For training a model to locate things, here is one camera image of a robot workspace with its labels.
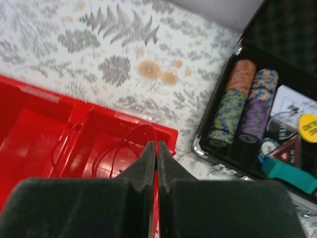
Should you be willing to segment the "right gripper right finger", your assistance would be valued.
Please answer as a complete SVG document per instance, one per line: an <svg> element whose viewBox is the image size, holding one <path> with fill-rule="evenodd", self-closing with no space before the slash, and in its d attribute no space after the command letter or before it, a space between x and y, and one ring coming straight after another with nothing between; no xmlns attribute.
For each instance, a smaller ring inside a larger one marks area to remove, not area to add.
<svg viewBox="0 0 317 238"><path fill-rule="evenodd" d="M303 238L292 200L275 181L199 180L158 145L162 238Z"/></svg>

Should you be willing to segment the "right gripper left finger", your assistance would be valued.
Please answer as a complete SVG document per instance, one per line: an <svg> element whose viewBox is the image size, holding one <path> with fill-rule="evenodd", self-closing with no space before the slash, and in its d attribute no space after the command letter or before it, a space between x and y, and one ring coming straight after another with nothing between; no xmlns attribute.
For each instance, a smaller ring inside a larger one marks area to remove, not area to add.
<svg viewBox="0 0 317 238"><path fill-rule="evenodd" d="M155 144L114 178L29 178L0 214L3 238L149 238Z"/></svg>

